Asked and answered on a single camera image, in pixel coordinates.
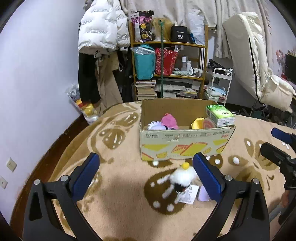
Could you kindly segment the green tissue pack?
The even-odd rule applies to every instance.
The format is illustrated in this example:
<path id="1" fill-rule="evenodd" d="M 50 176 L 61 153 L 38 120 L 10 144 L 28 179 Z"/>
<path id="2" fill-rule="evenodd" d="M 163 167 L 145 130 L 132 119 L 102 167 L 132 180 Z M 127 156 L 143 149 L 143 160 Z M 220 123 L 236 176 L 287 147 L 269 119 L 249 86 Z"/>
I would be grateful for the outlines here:
<path id="1" fill-rule="evenodd" d="M 223 105 L 214 104 L 206 106 L 206 114 L 219 128 L 234 125 L 234 114 Z"/>

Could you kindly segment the white fluffy chick plush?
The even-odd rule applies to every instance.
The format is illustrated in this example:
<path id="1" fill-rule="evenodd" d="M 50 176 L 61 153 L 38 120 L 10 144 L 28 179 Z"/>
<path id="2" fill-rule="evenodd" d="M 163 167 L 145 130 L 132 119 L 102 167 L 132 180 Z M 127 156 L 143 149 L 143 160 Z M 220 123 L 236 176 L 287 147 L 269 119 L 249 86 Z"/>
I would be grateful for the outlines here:
<path id="1" fill-rule="evenodd" d="M 194 167 L 184 162 L 169 175 L 169 188 L 177 193 L 183 193 L 193 181 L 200 181 L 200 178 Z"/>

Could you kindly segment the yellow bear plush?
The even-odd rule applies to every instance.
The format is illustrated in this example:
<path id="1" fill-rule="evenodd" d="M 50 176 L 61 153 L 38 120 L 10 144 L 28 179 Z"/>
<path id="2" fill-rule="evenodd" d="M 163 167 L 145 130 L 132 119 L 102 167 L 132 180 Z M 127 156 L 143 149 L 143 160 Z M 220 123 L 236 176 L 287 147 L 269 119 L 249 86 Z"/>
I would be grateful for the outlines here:
<path id="1" fill-rule="evenodd" d="M 190 125 L 190 129 L 193 130 L 199 130 L 199 129 L 203 129 L 203 125 L 204 125 L 204 118 L 197 118 L 193 121 L 193 123 Z"/>

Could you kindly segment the pink bear plush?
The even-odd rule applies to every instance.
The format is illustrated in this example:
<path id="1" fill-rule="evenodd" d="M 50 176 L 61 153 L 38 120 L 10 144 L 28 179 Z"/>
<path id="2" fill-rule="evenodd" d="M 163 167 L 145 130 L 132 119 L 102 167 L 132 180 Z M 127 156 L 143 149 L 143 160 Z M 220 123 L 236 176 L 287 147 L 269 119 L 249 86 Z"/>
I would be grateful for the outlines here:
<path id="1" fill-rule="evenodd" d="M 170 114 L 165 114 L 161 119 L 161 124 L 165 126 L 168 130 L 178 130 L 176 119 Z"/>

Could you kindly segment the white purple flower plush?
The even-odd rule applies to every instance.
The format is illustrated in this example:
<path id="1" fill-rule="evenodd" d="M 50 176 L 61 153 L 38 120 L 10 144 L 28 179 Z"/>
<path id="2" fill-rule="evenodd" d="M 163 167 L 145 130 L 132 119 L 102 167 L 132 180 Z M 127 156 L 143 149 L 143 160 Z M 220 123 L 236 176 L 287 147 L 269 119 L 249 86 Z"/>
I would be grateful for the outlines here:
<path id="1" fill-rule="evenodd" d="M 161 121 L 151 121 L 148 124 L 147 129 L 149 131 L 158 131 L 158 130 L 167 130 L 168 127 L 163 125 Z"/>

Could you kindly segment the pink cube plush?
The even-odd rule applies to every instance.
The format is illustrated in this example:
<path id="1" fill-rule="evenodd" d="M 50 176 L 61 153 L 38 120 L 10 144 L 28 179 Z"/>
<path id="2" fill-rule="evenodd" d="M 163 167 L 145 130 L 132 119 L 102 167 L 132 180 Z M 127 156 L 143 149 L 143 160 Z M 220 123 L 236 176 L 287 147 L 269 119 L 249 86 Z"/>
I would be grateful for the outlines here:
<path id="1" fill-rule="evenodd" d="M 203 129 L 216 128 L 216 124 L 209 118 L 203 120 Z"/>

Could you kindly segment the bear picture hang tag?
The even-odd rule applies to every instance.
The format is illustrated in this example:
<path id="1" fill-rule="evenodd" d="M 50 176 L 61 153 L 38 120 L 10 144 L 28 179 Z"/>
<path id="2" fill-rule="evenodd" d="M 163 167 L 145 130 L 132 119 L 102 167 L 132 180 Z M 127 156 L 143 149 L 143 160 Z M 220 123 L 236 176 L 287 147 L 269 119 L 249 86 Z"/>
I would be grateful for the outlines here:
<path id="1" fill-rule="evenodd" d="M 183 193 L 179 193 L 177 195 L 177 202 L 181 202 L 184 204 L 193 204 L 197 197 L 199 189 L 200 187 L 198 185 L 190 185 Z"/>

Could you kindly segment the beige patterned rug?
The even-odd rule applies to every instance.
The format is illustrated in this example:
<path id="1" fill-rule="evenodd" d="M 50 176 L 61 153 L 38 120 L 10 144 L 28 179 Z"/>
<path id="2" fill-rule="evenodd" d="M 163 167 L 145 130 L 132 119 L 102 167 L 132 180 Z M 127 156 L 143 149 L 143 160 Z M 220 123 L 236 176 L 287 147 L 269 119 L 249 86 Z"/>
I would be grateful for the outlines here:
<path id="1" fill-rule="evenodd" d="M 177 202 L 169 175 L 180 160 L 154 161 L 140 154 L 139 102 L 111 107 L 84 129 L 62 154 L 51 181 L 69 175 L 91 152 L 100 167 L 84 198 L 82 214 L 103 240 L 191 240 L 213 208 L 214 201 Z M 269 142 L 295 157 L 292 148 L 274 138 L 274 123 L 236 116 L 236 129 L 222 153 L 207 160 L 223 174 L 241 181 L 257 178 L 273 208 L 284 192 L 285 178 L 259 153 Z"/>

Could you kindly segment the white utility cart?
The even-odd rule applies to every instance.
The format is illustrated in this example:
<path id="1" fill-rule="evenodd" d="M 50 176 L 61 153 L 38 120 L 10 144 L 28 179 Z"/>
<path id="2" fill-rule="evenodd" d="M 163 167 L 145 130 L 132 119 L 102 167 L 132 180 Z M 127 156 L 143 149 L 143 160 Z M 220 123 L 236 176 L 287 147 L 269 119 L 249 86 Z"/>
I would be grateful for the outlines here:
<path id="1" fill-rule="evenodd" d="M 208 69 L 209 83 L 204 86 L 204 97 L 225 106 L 233 78 L 233 69 Z"/>

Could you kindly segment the cream folded mattress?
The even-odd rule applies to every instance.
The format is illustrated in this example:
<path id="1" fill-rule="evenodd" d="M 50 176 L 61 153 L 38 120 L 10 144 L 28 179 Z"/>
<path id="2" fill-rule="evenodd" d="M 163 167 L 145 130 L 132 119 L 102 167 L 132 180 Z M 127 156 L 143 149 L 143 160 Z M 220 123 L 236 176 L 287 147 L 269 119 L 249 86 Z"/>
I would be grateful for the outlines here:
<path id="1" fill-rule="evenodd" d="M 292 112 L 293 87 L 268 66 L 257 13 L 243 12 L 223 23 L 235 78 L 258 102 Z"/>

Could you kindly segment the printed cardboard box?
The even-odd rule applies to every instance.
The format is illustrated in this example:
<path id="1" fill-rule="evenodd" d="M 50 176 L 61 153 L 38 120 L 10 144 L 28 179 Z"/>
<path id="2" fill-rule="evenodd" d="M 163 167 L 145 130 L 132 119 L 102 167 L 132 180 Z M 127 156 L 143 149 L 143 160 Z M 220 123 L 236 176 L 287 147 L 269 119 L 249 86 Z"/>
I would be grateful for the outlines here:
<path id="1" fill-rule="evenodd" d="M 188 159 L 201 152 L 205 156 L 221 154 L 232 137 L 235 125 L 210 129 L 190 129 L 197 118 L 207 118 L 206 106 L 215 102 L 203 99 L 156 98 L 145 99 L 140 107 L 139 143 L 144 161 Z M 178 130 L 149 131 L 151 121 L 161 121 L 170 113 Z"/>

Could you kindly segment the plastic bag with toys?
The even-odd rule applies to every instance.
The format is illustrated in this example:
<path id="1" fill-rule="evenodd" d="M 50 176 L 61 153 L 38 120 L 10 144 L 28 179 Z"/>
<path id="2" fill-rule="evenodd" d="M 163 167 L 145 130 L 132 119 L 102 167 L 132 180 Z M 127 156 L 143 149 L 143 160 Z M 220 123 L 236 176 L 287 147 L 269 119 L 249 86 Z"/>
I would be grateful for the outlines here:
<path id="1" fill-rule="evenodd" d="M 82 102 L 78 84 L 71 84 L 66 90 L 66 94 L 70 102 L 82 113 L 88 124 L 92 124 L 98 120 L 99 115 L 92 103 Z"/>

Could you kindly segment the wooden shelf unit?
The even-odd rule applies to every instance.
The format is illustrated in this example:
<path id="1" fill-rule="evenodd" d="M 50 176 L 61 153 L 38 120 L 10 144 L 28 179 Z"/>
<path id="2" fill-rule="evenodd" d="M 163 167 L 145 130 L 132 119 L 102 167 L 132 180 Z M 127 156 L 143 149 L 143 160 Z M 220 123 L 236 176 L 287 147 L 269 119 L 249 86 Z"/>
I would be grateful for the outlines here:
<path id="1" fill-rule="evenodd" d="M 146 51 L 150 51 L 154 55 L 154 59 L 150 61 L 146 55 L 139 55 L 132 52 L 133 84 L 136 100 L 157 97 L 157 93 L 155 91 L 147 92 L 149 88 L 154 89 L 157 86 L 157 82 L 154 80 L 155 77 L 161 79 L 161 90 L 159 91 L 161 95 L 163 95 L 164 92 L 164 77 L 191 79 L 193 81 L 199 81 L 202 85 L 204 85 L 208 50 L 206 45 L 172 41 L 147 41 L 145 43 L 135 42 L 133 23 L 129 23 L 129 33 L 131 37 L 131 48 L 145 48 Z M 190 47 L 199 51 L 199 58 L 194 59 L 199 64 L 201 69 L 201 74 L 199 76 L 173 73 L 175 70 L 175 63 L 179 56 L 179 52 L 181 51 L 178 46 Z"/>

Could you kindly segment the red patterned bag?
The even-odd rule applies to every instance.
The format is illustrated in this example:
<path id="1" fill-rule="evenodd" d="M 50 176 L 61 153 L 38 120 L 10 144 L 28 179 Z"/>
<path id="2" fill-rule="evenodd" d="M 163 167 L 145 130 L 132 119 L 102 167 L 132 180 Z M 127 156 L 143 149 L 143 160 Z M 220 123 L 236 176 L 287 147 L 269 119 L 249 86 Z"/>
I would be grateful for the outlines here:
<path id="1" fill-rule="evenodd" d="M 175 69 L 178 52 L 164 48 L 164 76 L 169 76 Z M 156 48 L 156 74 L 161 75 L 161 48 Z"/>

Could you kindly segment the black box marked 40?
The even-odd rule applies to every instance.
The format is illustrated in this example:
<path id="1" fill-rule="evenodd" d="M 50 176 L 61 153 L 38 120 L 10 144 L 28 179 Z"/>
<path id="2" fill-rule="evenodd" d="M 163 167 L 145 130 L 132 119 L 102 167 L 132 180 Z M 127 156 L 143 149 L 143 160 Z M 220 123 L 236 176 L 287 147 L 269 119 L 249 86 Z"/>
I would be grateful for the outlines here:
<path id="1" fill-rule="evenodd" d="M 187 43 L 188 42 L 188 30 L 185 26 L 176 26 L 171 27 L 171 41 Z"/>

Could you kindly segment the stack of books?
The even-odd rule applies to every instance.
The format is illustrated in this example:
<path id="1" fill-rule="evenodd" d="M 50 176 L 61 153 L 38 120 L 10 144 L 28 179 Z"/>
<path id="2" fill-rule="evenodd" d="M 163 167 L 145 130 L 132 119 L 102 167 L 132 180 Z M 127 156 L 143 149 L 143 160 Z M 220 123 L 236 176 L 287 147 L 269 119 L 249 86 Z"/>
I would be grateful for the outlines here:
<path id="1" fill-rule="evenodd" d="M 137 80 L 135 87 L 137 90 L 137 100 L 157 98 L 157 93 L 154 89 L 156 87 L 155 79 Z"/>

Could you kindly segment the teal bag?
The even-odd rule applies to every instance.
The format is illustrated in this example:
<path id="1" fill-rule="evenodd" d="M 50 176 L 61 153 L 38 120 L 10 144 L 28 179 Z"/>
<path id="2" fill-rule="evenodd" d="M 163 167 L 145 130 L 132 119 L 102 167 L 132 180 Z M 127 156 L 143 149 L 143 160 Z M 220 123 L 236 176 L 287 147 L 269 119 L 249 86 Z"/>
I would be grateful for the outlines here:
<path id="1" fill-rule="evenodd" d="M 138 80 L 150 80 L 156 69 L 156 52 L 149 45 L 142 44 L 132 48 L 135 71 Z"/>

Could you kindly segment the green vertical pole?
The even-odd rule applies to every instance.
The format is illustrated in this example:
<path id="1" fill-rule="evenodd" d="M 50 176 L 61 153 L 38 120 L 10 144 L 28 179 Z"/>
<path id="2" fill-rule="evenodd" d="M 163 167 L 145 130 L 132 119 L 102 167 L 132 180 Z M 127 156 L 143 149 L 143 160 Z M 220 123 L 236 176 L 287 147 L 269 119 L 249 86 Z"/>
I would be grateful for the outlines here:
<path id="1" fill-rule="evenodd" d="M 161 30 L 161 93 L 160 97 L 163 98 L 164 90 L 164 22 L 159 20 L 159 26 Z"/>

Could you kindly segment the beige hanging coat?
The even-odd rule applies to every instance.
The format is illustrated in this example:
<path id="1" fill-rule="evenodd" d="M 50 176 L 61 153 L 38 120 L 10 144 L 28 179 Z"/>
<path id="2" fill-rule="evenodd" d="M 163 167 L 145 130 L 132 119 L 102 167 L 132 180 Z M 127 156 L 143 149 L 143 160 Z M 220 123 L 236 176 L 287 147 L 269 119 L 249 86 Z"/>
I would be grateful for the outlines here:
<path id="1" fill-rule="evenodd" d="M 95 103 L 95 109 L 99 116 L 108 108 L 123 103 L 122 97 L 116 83 L 113 70 L 119 69 L 119 61 L 116 52 L 102 56 L 96 60 L 96 79 L 100 101 Z"/>

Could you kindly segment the white puffer jacket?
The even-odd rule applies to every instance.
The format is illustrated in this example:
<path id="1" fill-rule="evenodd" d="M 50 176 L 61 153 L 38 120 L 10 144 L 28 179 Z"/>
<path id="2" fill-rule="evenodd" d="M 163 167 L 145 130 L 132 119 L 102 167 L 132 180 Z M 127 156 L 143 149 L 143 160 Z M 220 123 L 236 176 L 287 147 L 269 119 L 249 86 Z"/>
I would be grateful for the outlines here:
<path id="1" fill-rule="evenodd" d="M 88 55 L 109 55 L 130 45 L 128 18 L 120 1 L 92 1 L 86 4 L 80 22 L 78 51 Z"/>

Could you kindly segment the white wall socket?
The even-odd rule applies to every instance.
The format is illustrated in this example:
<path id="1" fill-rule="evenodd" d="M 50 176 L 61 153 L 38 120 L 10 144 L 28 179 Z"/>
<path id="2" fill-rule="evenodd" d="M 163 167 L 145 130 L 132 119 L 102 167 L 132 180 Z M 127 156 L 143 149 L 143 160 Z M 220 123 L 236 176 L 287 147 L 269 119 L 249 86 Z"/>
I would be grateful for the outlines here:
<path id="1" fill-rule="evenodd" d="M 0 187 L 6 189 L 8 182 L 1 176 L 0 177 Z"/>
<path id="2" fill-rule="evenodd" d="M 16 167 L 17 167 L 17 164 L 16 162 L 12 159 L 12 158 L 9 158 L 9 160 L 7 161 L 6 163 L 6 167 L 11 171 L 11 172 L 14 172 Z"/>

